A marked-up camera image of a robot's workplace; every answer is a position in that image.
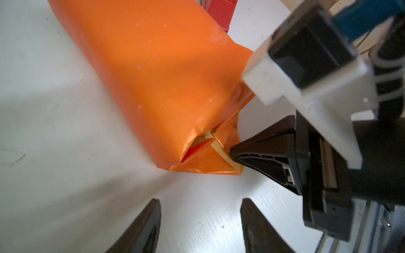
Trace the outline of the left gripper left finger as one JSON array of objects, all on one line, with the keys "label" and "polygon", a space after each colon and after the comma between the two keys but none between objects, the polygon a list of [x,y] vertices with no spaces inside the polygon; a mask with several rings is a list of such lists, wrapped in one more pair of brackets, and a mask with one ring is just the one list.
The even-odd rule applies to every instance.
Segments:
[{"label": "left gripper left finger", "polygon": [[154,253],[161,225],[161,204],[152,199],[107,253]]}]

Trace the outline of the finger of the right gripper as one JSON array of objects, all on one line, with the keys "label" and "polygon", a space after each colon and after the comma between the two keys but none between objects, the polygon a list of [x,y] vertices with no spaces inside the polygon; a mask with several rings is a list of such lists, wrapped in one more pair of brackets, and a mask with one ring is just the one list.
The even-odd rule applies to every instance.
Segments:
[{"label": "finger of the right gripper", "polygon": [[231,147],[231,159],[303,195],[295,148],[295,116],[287,116],[257,135]]}]

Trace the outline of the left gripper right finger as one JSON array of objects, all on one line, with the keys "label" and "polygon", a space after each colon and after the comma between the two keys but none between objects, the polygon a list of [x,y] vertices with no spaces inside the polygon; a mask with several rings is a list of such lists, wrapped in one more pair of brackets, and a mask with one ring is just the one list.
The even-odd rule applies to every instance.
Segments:
[{"label": "left gripper right finger", "polygon": [[243,199],[240,216],[247,253],[294,252],[250,198]]}]

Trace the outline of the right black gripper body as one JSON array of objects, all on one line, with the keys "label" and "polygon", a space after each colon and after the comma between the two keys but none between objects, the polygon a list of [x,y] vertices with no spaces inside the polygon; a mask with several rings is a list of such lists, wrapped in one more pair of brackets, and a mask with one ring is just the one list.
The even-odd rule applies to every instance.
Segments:
[{"label": "right black gripper body", "polygon": [[363,159],[360,169],[350,169],[309,122],[296,115],[296,138],[308,148],[303,166],[304,223],[343,241],[351,236],[356,199],[405,203],[404,119],[357,121],[354,130]]}]

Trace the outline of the yellow orange wrapping paper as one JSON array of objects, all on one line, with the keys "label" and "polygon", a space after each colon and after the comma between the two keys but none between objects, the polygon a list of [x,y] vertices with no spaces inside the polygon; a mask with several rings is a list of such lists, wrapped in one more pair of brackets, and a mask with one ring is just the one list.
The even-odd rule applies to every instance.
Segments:
[{"label": "yellow orange wrapping paper", "polygon": [[50,1],[154,164],[241,175],[229,157],[252,51],[196,1]]}]

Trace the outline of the red tape dispenser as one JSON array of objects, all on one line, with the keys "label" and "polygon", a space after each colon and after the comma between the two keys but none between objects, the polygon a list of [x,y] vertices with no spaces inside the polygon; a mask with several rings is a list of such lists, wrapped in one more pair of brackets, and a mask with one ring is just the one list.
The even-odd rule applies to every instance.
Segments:
[{"label": "red tape dispenser", "polygon": [[201,6],[210,14],[218,25],[227,33],[238,0],[204,0]]}]

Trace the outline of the aluminium front rail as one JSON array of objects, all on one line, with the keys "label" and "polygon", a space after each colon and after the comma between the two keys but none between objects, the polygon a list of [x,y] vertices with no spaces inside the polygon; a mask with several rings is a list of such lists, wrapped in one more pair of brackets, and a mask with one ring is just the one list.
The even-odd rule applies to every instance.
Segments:
[{"label": "aluminium front rail", "polygon": [[356,200],[349,241],[323,233],[317,253],[403,253],[405,251],[405,208],[393,211],[373,201]]}]

